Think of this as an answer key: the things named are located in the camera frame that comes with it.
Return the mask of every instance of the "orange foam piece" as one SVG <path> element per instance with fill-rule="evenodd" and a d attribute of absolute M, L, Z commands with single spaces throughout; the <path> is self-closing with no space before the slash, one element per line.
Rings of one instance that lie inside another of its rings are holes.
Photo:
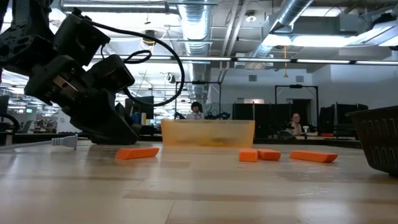
<path fill-rule="evenodd" d="M 115 159 L 138 159 L 146 157 L 154 157 L 159 152 L 159 148 L 132 148 L 132 149 L 120 149 L 116 153 Z"/>
<path fill-rule="evenodd" d="M 280 159 L 280 152 L 271 149 L 257 149 L 259 158 L 262 160 L 278 161 Z"/>
<path fill-rule="evenodd" d="M 257 151 L 254 149 L 242 149 L 239 151 L 239 161 L 257 162 Z"/>
<path fill-rule="evenodd" d="M 329 152 L 293 151 L 289 158 L 313 162 L 333 162 L 337 156 L 336 153 Z"/>

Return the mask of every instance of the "fluorescent light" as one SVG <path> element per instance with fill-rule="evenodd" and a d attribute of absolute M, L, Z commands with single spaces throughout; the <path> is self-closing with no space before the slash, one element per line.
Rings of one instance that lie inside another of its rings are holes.
<path fill-rule="evenodd" d="M 178 40 L 179 44 L 213 44 L 210 40 Z"/>
<path fill-rule="evenodd" d="M 107 8 L 109 7 L 109 4 L 64 4 L 64 7 L 77 7 L 77 8 L 82 8 L 82 7 L 92 7 L 92 8 Z M 150 5 L 150 4 L 112 4 L 111 7 L 115 8 L 151 8 L 151 9 L 164 9 L 164 6 L 157 6 L 157 5 Z"/>
<path fill-rule="evenodd" d="M 239 62 L 282 62 L 289 63 L 291 59 L 284 58 L 238 58 Z"/>
<path fill-rule="evenodd" d="M 379 44 L 381 47 L 395 47 L 398 45 L 398 36 L 395 36 L 382 44 Z"/>
<path fill-rule="evenodd" d="M 349 60 L 312 60 L 312 59 L 298 59 L 297 63 L 340 63 L 348 64 Z"/>
<path fill-rule="evenodd" d="M 398 62 L 389 61 L 357 61 L 357 65 L 398 65 Z"/>
<path fill-rule="evenodd" d="M 348 45 L 365 44 L 367 41 L 379 36 L 380 34 L 384 33 L 385 31 L 391 28 L 392 26 L 387 26 L 387 27 L 381 27 L 369 30 L 356 37 L 350 37 L 349 42 L 347 44 Z"/>
<path fill-rule="evenodd" d="M 349 37 L 338 35 L 298 35 L 293 38 L 293 46 L 301 47 L 344 47 Z"/>
<path fill-rule="evenodd" d="M 11 93 L 25 94 L 23 88 L 13 88 L 13 87 L 9 87 L 8 90 L 9 90 Z"/>
<path fill-rule="evenodd" d="M 25 106 L 8 106 L 7 109 L 25 109 Z"/>
<path fill-rule="evenodd" d="M 10 85 L 18 85 L 18 83 L 14 82 L 14 81 L 11 81 L 11 80 L 6 80 L 6 79 L 2 79 L 2 82 L 10 84 Z"/>
<path fill-rule="evenodd" d="M 181 60 L 191 60 L 191 61 L 223 61 L 229 62 L 230 57 L 180 57 Z"/>
<path fill-rule="evenodd" d="M 139 56 L 133 57 L 132 59 L 143 59 L 145 57 L 146 56 L 140 56 L 139 55 Z M 121 55 L 120 58 L 121 59 L 126 59 L 126 58 L 128 58 L 128 56 L 127 55 Z M 93 59 L 102 59 L 102 56 L 101 55 L 94 55 Z M 151 60 L 171 60 L 172 58 L 170 56 L 152 56 L 150 59 Z"/>
<path fill-rule="evenodd" d="M 39 101 L 30 101 L 28 103 L 36 104 L 36 105 L 44 105 L 45 103 Z"/>
<path fill-rule="evenodd" d="M 267 37 L 262 41 L 264 46 L 289 46 L 292 44 L 290 37 L 285 35 L 275 35 L 269 34 Z"/>

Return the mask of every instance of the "plastic bin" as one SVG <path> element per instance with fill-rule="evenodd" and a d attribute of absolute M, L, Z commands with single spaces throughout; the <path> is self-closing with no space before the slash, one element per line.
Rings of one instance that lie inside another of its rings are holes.
<path fill-rule="evenodd" d="M 163 119 L 165 146 L 252 147 L 254 121 Z"/>
<path fill-rule="evenodd" d="M 353 119 L 368 164 L 398 175 L 398 106 L 347 115 Z"/>

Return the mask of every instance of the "translucent container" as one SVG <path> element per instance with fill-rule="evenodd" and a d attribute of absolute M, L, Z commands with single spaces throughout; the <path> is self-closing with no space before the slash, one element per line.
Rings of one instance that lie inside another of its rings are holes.
<path fill-rule="evenodd" d="M 165 146 L 252 147 L 254 121 L 162 120 Z"/>

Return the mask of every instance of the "black basket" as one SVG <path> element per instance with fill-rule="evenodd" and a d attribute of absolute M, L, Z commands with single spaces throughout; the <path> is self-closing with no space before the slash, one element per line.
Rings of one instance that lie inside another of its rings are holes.
<path fill-rule="evenodd" d="M 353 119 L 368 164 L 398 175 L 398 106 L 347 115 Z"/>

